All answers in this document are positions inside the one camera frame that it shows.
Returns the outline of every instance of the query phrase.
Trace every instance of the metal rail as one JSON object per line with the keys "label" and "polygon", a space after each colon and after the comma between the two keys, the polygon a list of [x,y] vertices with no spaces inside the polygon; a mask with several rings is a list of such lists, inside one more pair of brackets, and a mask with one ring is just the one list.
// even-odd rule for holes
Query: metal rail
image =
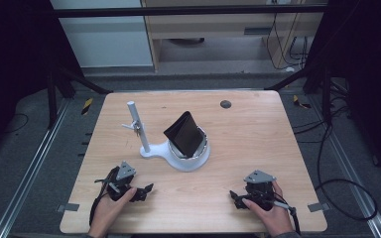
{"label": "metal rail", "polygon": [[214,15],[214,14],[260,14],[260,13],[316,13],[337,10],[326,4],[289,5],[229,5],[229,6],[183,6],[143,8],[56,9],[52,11],[30,10],[27,14],[37,17],[84,18],[84,17],[132,17],[166,15]]}
{"label": "metal rail", "polygon": [[29,168],[27,169],[20,185],[17,188],[14,196],[12,197],[11,202],[9,203],[7,209],[0,219],[0,238],[5,238],[8,236],[12,225],[14,224],[15,219],[18,216],[18,213],[21,210],[21,207],[24,204],[24,201],[29,194],[29,191],[36,179],[37,174],[39,173],[40,167],[42,166],[43,161],[51,147],[52,142],[55,139],[55,136],[61,126],[61,123],[66,115],[67,108],[69,106],[70,99],[63,99],[61,109],[59,111],[59,117],[55,125],[48,130],[46,133],[39,149],[36,152],[36,155],[33,157],[32,162],[30,163]]}
{"label": "metal rail", "polygon": [[[317,116],[322,119],[322,115],[319,111],[320,103],[317,99],[315,99],[313,96],[309,96],[310,101],[312,102],[313,108],[315,109]],[[329,136],[332,148],[335,152],[336,160],[338,161],[339,167],[342,169],[342,172],[344,173],[345,177],[347,179],[350,179],[354,182],[357,182],[360,185],[364,185],[360,176],[355,171],[354,167],[352,166],[351,162],[349,161],[348,156],[345,154],[344,149],[342,145],[340,144],[337,136],[335,133],[331,132]],[[363,212],[364,216],[370,216],[373,213],[374,205],[371,198],[363,192],[361,189],[359,189],[356,186],[353,186],[351,188],[352,193],[357,200],[357,204],[360,207],[361,211]],[[367,221],[370,230],[373,232],[373,235],[375,237],[381,238],[381,215],[378,212],[377,215]]]}

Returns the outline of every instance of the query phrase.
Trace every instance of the wooden table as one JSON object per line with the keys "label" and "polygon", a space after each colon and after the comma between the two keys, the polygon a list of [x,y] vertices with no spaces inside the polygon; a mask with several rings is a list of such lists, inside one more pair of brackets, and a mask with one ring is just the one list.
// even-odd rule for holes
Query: wooden table
{"label": "wooden table", "polygon": [[[132,117],[126,103],[135,101],[151,144],[167,140],[163,131],[190,111],[207,134],[211,154],[191,173],[175,170],[164,159],[143,159],[140,139],[121,126]],[[222,100],[231,108],[220,106]],[[107,95],[66,211],[64,233],[87,232],[89,210],[109,171],[126,161],[137,173],[132,185],[154,183],[146,201],[130,202],[111,233],[263,232],[264,225],[247,209],[236,209],[229,191],[246,194],[243,180],[255,170],[275,176],[284,198],[295,206],[302,231],[326,228],[311,179],[279,94],[275,91],[156,91]]]}

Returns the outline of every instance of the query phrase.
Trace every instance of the gray floor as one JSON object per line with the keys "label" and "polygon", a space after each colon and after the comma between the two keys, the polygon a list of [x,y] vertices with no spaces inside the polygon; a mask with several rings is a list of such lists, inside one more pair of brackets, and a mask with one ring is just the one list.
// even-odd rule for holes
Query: gray floor
{"label": "gray floor", "polygon": [[[91,77],[97,84],[117,91],[129,90],[186,90],[186,89],[261,89],[270,86],[289,75],[284,69],[274,69],[268,60],[265,46],[260,39],[205,39],[200,45],[178,45],[165,41],[161,55],[161,66],[157,72],[127,73],[122,77]],[[293,103],[293,95],[298,95],[302,103],[315,105],[319,94],[306,96],[301,91],[303,81],[299,80],[280,92],[283,104],[292,126],[305,125],[320,120],[314,108],[307,109]],[[78,173],[82,154],[89,141],[87,133],[92,132],[97,120],[104,95],[74,85],[77,94],[67,103],[65,118],[52,146],[49,148],[39,172],[34,176],[31,189],[23,200],[17,219],[10,233],[17,237],[64,236],[59,230],[63,214],[57,212],[61,204],[66,204]],[[84,101],[93,98],[87,115],[80,114]],[[335,101],[333,110],[344,105]],[[17,191],[18,185],[47,133],[47,94],[40,91],[21,100],[17,115],[2,135],[0,143],[0,218]],[[310,172],[313,184],[318,184],[317,162],[322,126],[297,135],[299,147]],[[349,119],[349,110],[333,118],[332,136],[342,145],[357,178],[365,185],[379,204],[381,216],[381,168],[372,163],[372,155],[364,143],[355,123]],[[321,156],[322,179],[346,177],[335,149],[335,138],[326,140]],[[330,184],[328,193],[344,210],[361,216],[358,197],[345,184]],[[322,192],[318,192],[321,202],[327,202]],[[336,209],[324,212],[328,228],[321,234],[304,234],[313,237],[379,237],[370,229],[371,222],[355,221]]]}

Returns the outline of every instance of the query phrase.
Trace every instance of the black cable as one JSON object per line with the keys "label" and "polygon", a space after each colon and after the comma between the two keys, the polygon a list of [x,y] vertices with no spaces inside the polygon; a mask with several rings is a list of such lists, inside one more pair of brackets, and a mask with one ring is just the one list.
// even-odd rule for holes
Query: black cable
{"label": "black cable", "polygon": [[297,217],[297,210],[295,207],[292,207],[289,205],[289,203],[286,201],[286,199],[284,199],[284,197],[280,194],[278,194],[277,192],[274,191],[274,195],[276,196],[279,196],[280,199],[277,199],[277,197],[275,197],[275,199],[279,202],[282,202],[286,205],[289,206],[289,211],[290,211],[290,215],[292,215],[293,217],[293,221],[295,223],[295,228],[296,228],[296,232],[299,234],[299,235],[302,235],[302,233],[300,232],[300,224],[299,224],[299,218]]}
{"label": "black cable", "polygon": [[302,53],[302,68],[305,67],[306,61],[308,60],[308,37],[305,37],[305,41],[303,42],[303,53]]}
{"label": "black cable", "polygon": [[344,100],[344,101],[346,101],[347,98],[344,97],[344,96],[337,96],[337,97],[332,98],[332,99],[330,100],[330,103],[332,103],[332,102],[334,102],[334,101],[336,101],[336,100]]}
{"label": "black cable", "polygon": [[[326,127],[325,133],[324,133],[322,141],[320,143],[319,152],[318,152],[318,155],[317,155],[317,180],[318,180],[318,186],[315,188],[315,190],[321,189],[321,191],[323,192],[324,196],[329,201],[329,203],[331,203],[333,205],[333,207],[335,207],[335,209],[337,209],[339,212],[341,212],[345,216],[347,216],[347,217],[349,217],[351,219],[354,219],[354,220],[358,220],[358,221],[367,221],[367,220],[370,220],[370,219],[372,219],[373,217],[375,217],[377,215],[377,212],[378,212],[377,202],[373,198],[372,194],[364,186],[358,184],[357,182],[354,182],[354,181],[351,181],[351,180],[348,180],[348,179],[345,179],[345,178],[334,178],[334,179],[329,179],[329,180],[326,180],[326,181],[322,181],[321,180],[321,177],[320,177],[320,158],[321,158],[321,153],[322,153],[322,150],[323,150],[323,145],[324,145],[324,142],[325,142],[325,135],[327,134],[328,130],[331,127],[332,127],[331,124],[329,124]],[[344,211],[342,208],[337,206],[335,204],[335,202],[333,202],[332,199],[330,199],[329,195],[327,194],[326,190],[324,189],[324,186],[326,184],[331,183],[331,182],[336,182],[336,181],[350,183],[352,185],[355,185],[355,186],[361,188],[373,200],[373,204],[374,204],[374,207],[375,207],[373,213],[370,216],[367,216],[367,217],[359,217],[359,216],[354,216],[352,214],[349,214],[348,212]]]}
{"label": "black cable", "polygon": [[345,89],[344,87],[342,87],[341,85],[339,85],[338,83],[334,82],[334,81],[330,81],[330,84],[334,87],[335,90],[338,91],[339,94],[343,94],[343,95],[347,95],[348,94],[348,91],[347,89]]}
{"label": "black cable", "polygon": [[348,96],[348,93],[345,92],[345,91],[341,91],[340,88],[338,88],[338,86],[335,86],[335,83],[331,82],[332,84],[332,88],[330,89],[330,92],[332,93],[332,95],[335,95],[338,94],[339,96]]}
{"label": "black cable", "polygon": [[274,69],[285,69],[285,68],[287,68],[288,66],[294,66],[294,65],[297,65],[297,64],[296,64],[296,63],[288,62],[288,61],[286,60],[286,58],[285,58],[285,56],[284,56],[283,47],[281,46],[280,38],[278,37],[278,32],[277,32],[277,27],[276,27],[277,24],[276,24],[276,22],[277,22],[277,13],[274,14],[274,21],[273,21],[273,23],[272,23],[271,31],[270,31],[270,34],[269,34],[268,37],[267,37],[267,52],[268,52],[268,55],[269,55],[270,59],[272,60],[272,56],[271,56],[271,53],[270,53],[270,51],[269,51],[269,47],[268,47],[268,46],[269,46],[269,39],[270,39],[271,33],[272,33],[273,29],[274,29],[274,30],[275,30],[275,35],[276,35],[276,37],[277,37],[277,42],[278,42],[278,45],[279,45],[279,47],[280,47],[281,57],[283,58],[284,62],[286,62],[288,65],[285,66],[285,67],[276,67],[276,66],[274,65],[274,63],[272,63],[272,65],[273,65]]}
{"label": "black cable", "polygon": [[304,39],[304,46],[303,46],[303,50],[301,53],[293,53],[293,47],[295,45],[296,39],[297,39],[297,37],[294,37],[292,40],[292,44],[290,45],[290,49],[289,49],[289,56],[293,60],[300,60],[301,59],[301,58],[296,58],[295,56],[302,56],[302,58],[306,59],[307,56],[309,55],[309,53],[307,53],[307,51],[308,51],[308,37],[305,37],[305,39]]}
{"label": "black cable", "polygon": [[[342,107],[338,108],[337,110],[335,110],[335,111],[333,111],[333,112],[331,113],[331,117],[336,116],[340,111],[342,111],[342,110],[344,110],[344,109],[346,109],[346,108],[348,108],[348,107],[347,107],[347,106],[342,106]],[[310,128],[308,128],[308,129],[305,129],[305,130],[302,130],[302,131],[295,132],[294,134],[295,134],[295,135],[298,135],[298,134],[302,134],[302,133],[309,132],[309,131],[313,130],[314,128],[316,128],[316,127],[320,126],[321,124],[323,124],[324,121],[323,121],[323,120],[320,120],[320,121],[316,121],[316,122],[310,122],[310,123],[308,123],[308,124],[305,124],[305,125],[302,125],[302,126],[295,126],[295,127],[292,127],[292,128],[300,128],[300,127],[304,127],[304,126],[312,125],[312,124],[314,124],[314,123],[316,123],[316,124],[315,124],[313,127],[310,127]]]}
{"label": "black cable", "polygon": [[309,126],[309,125],[312,125],[312,124],[315,124],[315,123],[318,123],[318,122],[321,122],[321,120],[319,121],[315,121],[315,122],[310,122],[308,124],[304,124],[304,125],[300,125],[300,126],[294,126],[292,127],[293,129],[296,129],[296,128],[301,128],[301,127],[306,127],[306,126]]}
{"label": "black cable", "polygon": [[101,181],[102,182],[102,185],[101,185],[101,190],[100,190],[100,193],[98,194],[98,197],[94,199],[94,202],[92,203],[92,206],[91,206],[91,209],[89,211],[89,225],[91,225],[92,223],[92,220],[94,218],[94,212],[95,212],[95,209],[97,208],[97,205],[98,203],[100,202],[101,200],[101,197],[105,196],[107,194],[104,193],[107,189],[107,185],[109,184],[110,182],[110,178],[112,177],[112,175],[117,171],[117,167],[116,168],[113,168],[110,173],[107,175],[107,177],[105,179],[98,179],[96,180],[95,182],[99,182]]}
{"label": "black cable", "polygon": [[21,130],[21,128],[25,127],[27,123],[29,122],[29,116],[27,116],[24,113],[16,113],[14,116],[24,116],[26,118],[26,121],[24,122],[23,125],[19,126],[18,128],[10,130],[10,131],[4,131],[4,133],[13,133],[13,132],[19,131]]}
{"label": "black cable", "polygon": [[[327,133],[327,136],[325,137],[325,139],[329,138],[330,134],[332,133],[332,128],[330,129],[330,131]],[[321,143],[321,140],[319,141],[297,141],[297,143]]]}

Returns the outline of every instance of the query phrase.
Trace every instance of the human hand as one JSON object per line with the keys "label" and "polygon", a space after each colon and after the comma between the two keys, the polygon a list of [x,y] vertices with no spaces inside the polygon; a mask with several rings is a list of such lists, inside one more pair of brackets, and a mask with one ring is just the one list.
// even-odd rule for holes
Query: human hand
{"label": "human hand", "polygon": [[[272,185],[275,192],[278,195],[283,196],[283,191],[278,186],[277,182],[272,181]],[[272,237],[294,231],[290,221],[289,212],[283,207],[274,205],[271,210],[266,211],[249,199],[243,198],[242,201],[262,220]]]}
{"label": "human hand", "polygon": [[132,199],[136,191],[136,187],[130,188],[117,201],[112,200],[108,194],[101,197],[100,202],[98,202],[98,205],[95,208],[88,235],[94,238],[104,237],[107,230],[119,216],[123,206]]}

